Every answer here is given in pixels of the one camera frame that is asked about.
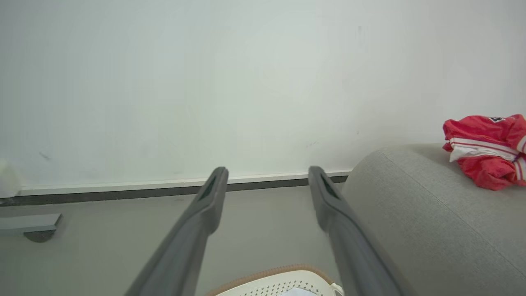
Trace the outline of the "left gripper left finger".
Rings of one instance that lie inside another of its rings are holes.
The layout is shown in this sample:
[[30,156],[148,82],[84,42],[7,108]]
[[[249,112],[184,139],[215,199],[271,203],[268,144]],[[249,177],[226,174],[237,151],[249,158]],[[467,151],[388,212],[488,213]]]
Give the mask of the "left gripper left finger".
[[193,296],[208,237],[221,221],[228,170],[216,167],[127,290],[127,296]]

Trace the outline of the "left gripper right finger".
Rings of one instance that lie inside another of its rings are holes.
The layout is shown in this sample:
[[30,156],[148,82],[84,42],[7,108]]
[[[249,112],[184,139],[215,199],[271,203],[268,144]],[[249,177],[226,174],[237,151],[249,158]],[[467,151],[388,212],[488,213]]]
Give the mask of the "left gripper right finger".
[[318,225],[330,239],[344,290],[358,296],[404,296],[402,275],[319,166],[308,172]]

